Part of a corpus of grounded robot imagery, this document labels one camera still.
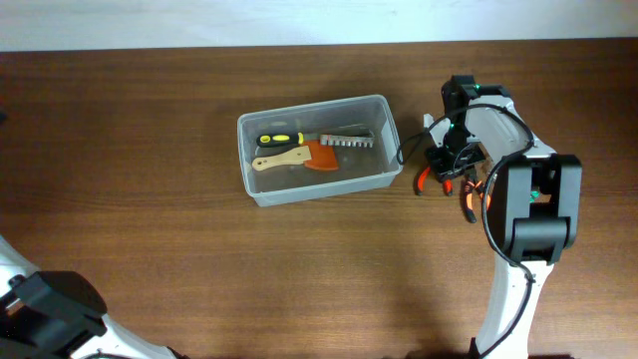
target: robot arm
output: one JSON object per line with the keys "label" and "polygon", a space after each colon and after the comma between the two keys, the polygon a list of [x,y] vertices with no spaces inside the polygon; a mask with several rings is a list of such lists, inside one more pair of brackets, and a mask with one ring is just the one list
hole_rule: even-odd
{"label": "robot arm", "polygon": [[40,271],[1,236],[0,306],[1,358],[186,358],[111,319],[81,275]]}
{"label": "robot arm", "polygon": [[[527,148],[529,134],[499,110],[520,119],[503,86],[481,86],[472,76],[453,76],[442,94],[446,113],[456,115],[430,131],[435,145],[426,150],[426,156],[439,180],[460,176],[484,160],[478,143],[494,163]],[[425,116],[426,127],[433,122],[431,116]],[[496,173],[486,216],[497,248],[528,268],[533,283],[523,270],[495,255],[487,315],[473,339],[471,358],[527,358],[527,337],[542,285],[562,250],[575,239],[580,162],[575,156],[558,155],[536,135],[531,136],[533,146]],[[533,192],[547,194],[549,201],[533,202]]]}

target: wooden table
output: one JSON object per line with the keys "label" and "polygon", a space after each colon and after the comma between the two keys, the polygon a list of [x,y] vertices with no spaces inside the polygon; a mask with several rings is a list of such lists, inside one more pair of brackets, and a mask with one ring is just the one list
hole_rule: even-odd
{"label": "wooden table", "polygon": [[244,113],[382,94],[406,138],[471,73],[584,168],[530,352],[633,358],[637,64],[631,39],[2,54],[0,233],[193,358],[465,352],[493,254],[434,179],[413,194],[422,156],[388,188],[261,208],[235,134]]}

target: plastic bin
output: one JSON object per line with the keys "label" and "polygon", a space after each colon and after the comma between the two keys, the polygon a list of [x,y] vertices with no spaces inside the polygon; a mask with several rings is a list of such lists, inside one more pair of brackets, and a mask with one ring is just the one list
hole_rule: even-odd
{"label": "plastic bin", "polygon": [[[251,165],[257,157],[292,149],[260,148],[256,139],[262,134],[353,136],[364,130],[374,135],[374,146],[334,147],[339,163],[337,171],[315,171],[300,165],[258,172]],[[403,168],[396,159],[397,128],[388,102],[380,95],[246,114],[237,121],[237,136],[243,182],[260,206],[388,186]]]}

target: orange scraper blade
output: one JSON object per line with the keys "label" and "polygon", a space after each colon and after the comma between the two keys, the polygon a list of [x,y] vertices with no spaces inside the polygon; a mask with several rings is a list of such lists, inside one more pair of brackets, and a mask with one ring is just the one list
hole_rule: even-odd
{"label": "orange scraper blade", "polygon": [[303,163],[305,167],[317,171],[336,171],[339,169],[337,157],[332,146],[321,146],[319,140],[304,141],[303,144],[308,146],[312,157],[312,159]]}

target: pliers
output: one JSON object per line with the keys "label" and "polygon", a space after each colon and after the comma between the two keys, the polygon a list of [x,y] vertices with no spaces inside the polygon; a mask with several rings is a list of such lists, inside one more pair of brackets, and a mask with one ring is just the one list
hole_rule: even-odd
{"label": "pliers", "polygon": [[[480,200],[483,199],[485,195],[485,186],[482,181],[477,180],[477,175],[475,171],[471,171],[468,175],[466,175],[466,184],[463,187],[463,205],[464,212],[466,213],[466,217],[470,223],[476,223],[477,217],[472,209],[472,192],[476,190]],[[489,208],[489,202],[491,201],[491,196],[487,195],[487,208]]]}
{"label": "pliers", "polygon": [[[430,173],[430,166],[427,166],[419,175],[417,179],[417,195],[423,195],[423,186],[426,181],[426,177]],[[450,196],[453,194],[452,192],[452,181],[449,179],[444,180],[443,182],[443,192]]]}

